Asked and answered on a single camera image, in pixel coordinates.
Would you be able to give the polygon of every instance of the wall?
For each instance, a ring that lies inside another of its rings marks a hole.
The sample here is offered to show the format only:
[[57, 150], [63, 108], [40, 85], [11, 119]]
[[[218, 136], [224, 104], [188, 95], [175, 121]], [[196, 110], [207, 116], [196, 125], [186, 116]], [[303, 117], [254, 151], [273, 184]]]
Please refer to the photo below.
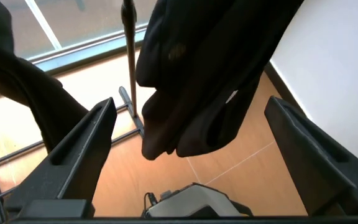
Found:
[[306, 0], [270, 62], [308, 117], [358, 157], [358, 1]]

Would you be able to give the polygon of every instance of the floor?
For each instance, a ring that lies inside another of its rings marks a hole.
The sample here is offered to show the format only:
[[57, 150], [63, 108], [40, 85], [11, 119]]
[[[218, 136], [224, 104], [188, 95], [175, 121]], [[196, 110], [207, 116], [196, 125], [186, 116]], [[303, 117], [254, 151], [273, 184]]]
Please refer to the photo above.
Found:
[[[120, 105], [119, 86], [130, 90], [125, 55], [80, 68], [59, 79], [88, 109], [109, 96]], [[140, 108], [153, 92], [151, 88], [137, 87]], [[255, 215], [306, 215], [264, 117], [271, 95], [278, 93], [263, 74], [236, 139], [211, 154], [190, 158], [163, 154], [155, 161], [147, 161], [140, 153], [140, 136], [112, 147], [93, 199], [95, 216], [138, 217], [146, 192], [160, 195], [192, 182], [227, 193], [232, 200], [250, 207]], [[132, 129], [128, 112], [120, 113], [113, 138]], [[0, 157], [40, 139], [30, 110], [0, 97]], [[45, 156], [45, 149], [40, 148], [0, 165], [1, 190], [21, 183]]]

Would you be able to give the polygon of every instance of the hanging clothing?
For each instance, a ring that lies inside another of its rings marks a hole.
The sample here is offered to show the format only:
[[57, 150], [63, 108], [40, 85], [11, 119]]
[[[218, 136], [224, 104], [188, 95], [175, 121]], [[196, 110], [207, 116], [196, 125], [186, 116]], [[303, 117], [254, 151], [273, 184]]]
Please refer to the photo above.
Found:
[[63, 89], [58, 80], [14, 55], [11, 15], [2, 3], [0, 3], [0, 94], [31, 109], [48, 152], [88, 112]]
[[142, 153], [207, 154], [231, 142], [303, 0], [158, 0], [136, 80], [156, 92], [142, 109]]

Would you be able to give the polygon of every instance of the metal rack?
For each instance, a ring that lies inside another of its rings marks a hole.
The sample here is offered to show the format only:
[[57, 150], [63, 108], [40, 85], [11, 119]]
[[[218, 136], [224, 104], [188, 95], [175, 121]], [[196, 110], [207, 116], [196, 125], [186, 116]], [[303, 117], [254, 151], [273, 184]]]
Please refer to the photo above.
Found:
[[[117, 144], [131, 136], [140, 134], [144, 137], [143, 123], [140, 120], [137, 114], [137, 105], [136, 105], [136, 83], [135, 83], [135, 24], [136, 24], [136, 9], [133, 3], [133, 0], [123, 0], [121, 7], [121, 17], [122, 23], [124, 24], [124, 32], [127, 42], [127, 55], [128, 55], [128, 66], [129, 66], [129, 78], [131, 83], [131, 98], [124, 87], [119, 88], [119, 94], [121, 95], [124, 104], [116, 108], [117, 113], [128, 110], [129, 114], [132, 117], [133, 122], [135, 123], [136, 128], [128, 133], [119, 136], [116, 139], [111, 141], [111, 145]], [[29, 146], [26, 146], [22, 149], [19, 149], [16, 152], [12, 152], [6, 156], [0, 157], [0, 165], [4, 162], [7, 162], [8, 159], [17, 158], [23, 156], [31, 150], [36, 150], [44, 142], [38, 141]], [[4, 223], [6, 219], [6, 214], [3, 208], [3, 198], [10, 193], [12, 193], [16, 187], [13, 187], [5, 192], [1, 192], [0, 189], [0, 223]]]

